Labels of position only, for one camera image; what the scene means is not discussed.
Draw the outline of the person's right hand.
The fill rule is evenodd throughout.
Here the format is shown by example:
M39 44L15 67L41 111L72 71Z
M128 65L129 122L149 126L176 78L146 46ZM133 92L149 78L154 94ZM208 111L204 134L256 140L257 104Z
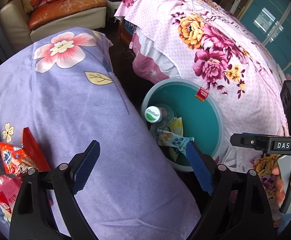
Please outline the person's right hand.
M275 187L276 187L276 203L281 206L285 199L284 183L280 177L280 171L278 167L272 170L272 173L276 175Z

